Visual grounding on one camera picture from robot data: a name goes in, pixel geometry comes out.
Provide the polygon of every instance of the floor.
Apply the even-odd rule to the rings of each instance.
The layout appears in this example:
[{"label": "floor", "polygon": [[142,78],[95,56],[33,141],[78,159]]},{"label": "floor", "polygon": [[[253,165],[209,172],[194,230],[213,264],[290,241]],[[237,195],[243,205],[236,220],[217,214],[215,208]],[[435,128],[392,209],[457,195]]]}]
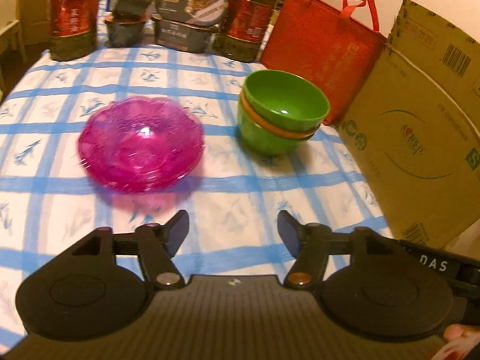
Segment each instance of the floor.
[{"label": "floor", "polygon": [[42,52],[48,49],[48,47],[48,43],[30,44],[25,46],[25,52],[28,58],[27,64],[22,62],[22,58],[17,51],[7,50],[0,55],[0,65],[2,67],[3,79],[5,80],[5,86],[7,88],[7,92],[3,96],[4,99],[15,85],[17,85],[27,69],[38,61]]}]

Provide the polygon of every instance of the black container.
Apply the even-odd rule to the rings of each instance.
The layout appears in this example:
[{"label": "black container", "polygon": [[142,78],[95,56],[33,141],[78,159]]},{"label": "black container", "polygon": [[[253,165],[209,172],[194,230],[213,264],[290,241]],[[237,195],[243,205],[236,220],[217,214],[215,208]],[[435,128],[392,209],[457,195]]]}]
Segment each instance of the black container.
[{"label": "black container", "polygon": [[113,17],[119,21],[139,21],[153,0],[117,0],[113,7]]},{"label": "black container", "polygon": [[118,21],[111,14],[105,17],[105,24],[109,33],[108,46],[132,47],[141,43],[145,21],[145,15],[139,21]]},{"label": "black container", "polygon": [[227,14],[227,0],[156,0],[162,18],[199,27],[220,23]]},{"label": "black container", "polygon": [[155,27],[157,44],[188,53],[204,53],[212,33],[217,32],[215,26],[197,27],[165,20],[160,15],[152,15],[151,19]]}]

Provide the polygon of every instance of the barcode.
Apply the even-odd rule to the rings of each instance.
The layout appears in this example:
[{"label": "barcode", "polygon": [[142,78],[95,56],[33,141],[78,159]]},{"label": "barcode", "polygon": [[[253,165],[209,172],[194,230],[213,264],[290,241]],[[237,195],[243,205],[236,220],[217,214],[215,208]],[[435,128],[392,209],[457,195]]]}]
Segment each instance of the barcode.
[{"label": "barcode", "polygon": [[423,229],[418,223],[402,231],[403,238],[409,242],[425,245],[425,237],[423,236]]},{"label": "barcode", "polygon": [[262,34],[262,29],[259,27],[256,27],[255,30],[253,30],[252,38],[259,38],[260,35]]},{"label": "barcode", "polygon": [[117,5],[118,0],[111,0],[112,8],[115,8],[115,5]]},{"label": "barcode", "polygon": [[463,77],[466,69],[469,67],[471,58],[460,51],[457,47],[450,44],[442,58],[442,62],[453,73]]}]

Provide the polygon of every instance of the tablecloth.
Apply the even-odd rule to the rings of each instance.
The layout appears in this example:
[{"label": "tablecloth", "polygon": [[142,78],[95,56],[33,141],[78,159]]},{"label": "tablecloth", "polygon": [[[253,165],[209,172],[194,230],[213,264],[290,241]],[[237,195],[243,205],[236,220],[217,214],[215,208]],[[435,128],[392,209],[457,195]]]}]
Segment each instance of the tablecloth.
[{"label": "tablecloth", "polygon": [[[105,47],[101,3],[99,49],[70,62],[48,52],[0,108],[0,350],[25,334],[15,310],[21,281],[99,226],[130,232],[165,223],[179,209],[190,232],[174,262],[182,274],[277,274],[292,257],[277,233],[288,210],[303,223],[339,232],[369,226],[389,231],[373,194],[333,128],[322,127],[290,156],[262,157],[239,145],[237,96],[263,66],[147,44]],[[199,117],[205,153],[189,176],[148,195],[99,194],[79,165],[76,140],[95,111],[127,95],[168,96]],[[348,264],[331,259],[327,274]],[[136,259],[118,264],[140,274]]]}]

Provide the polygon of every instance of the logo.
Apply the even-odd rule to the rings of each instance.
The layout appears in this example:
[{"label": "logo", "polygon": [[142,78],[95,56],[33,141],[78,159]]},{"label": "logo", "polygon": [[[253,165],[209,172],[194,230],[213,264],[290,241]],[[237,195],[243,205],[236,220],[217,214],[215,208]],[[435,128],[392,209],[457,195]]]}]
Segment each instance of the logo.
[{"label": "logo", "polygon": [[475,170],[480,165],[480,154],[477,149],[473,148],[470,153],[465,157],[465,160],[469,163],[472,170]]},{"label": "logo", "polygon": [[412,127],[407,126],[406,124],[402,126],[400,129],[403,133],[403,136],[406,140],[407,145],[409,146],[412,154],[422,154],[424,147],[418,140],[417,136],[415,135]]},{"label": "logo", "polygon": [[367,137],[365,134],[357,134],[355,137],[355,146],[358,150],[365,150],[367,147]]},{"label": "logo", "polygon": [[420,257],[420,263],[424,266],[428,266],[430,269],[435,269],[440,272],[444,272],[447,270],[448,261],[440,261],[437,259],[429,259],[428,256],[422,254]]},{"label": "logo", "polygon": [[473,82],[473,93],[475,93],[478,97],[480,97],[480,77],[477,77]]},{"label": "logo", "polygon": [[359,46],[357,46],[356,44],[354,43],[350,43],[347,50],[351,53],[351,54],[354,54],[356,55],[358,50],[360,49]]},{"label": "logo", "polygon": [[349,137],[353,137],[357,132],[357,123],[354,120],[349,120],[347,123],[344,122],[342,128]]}]

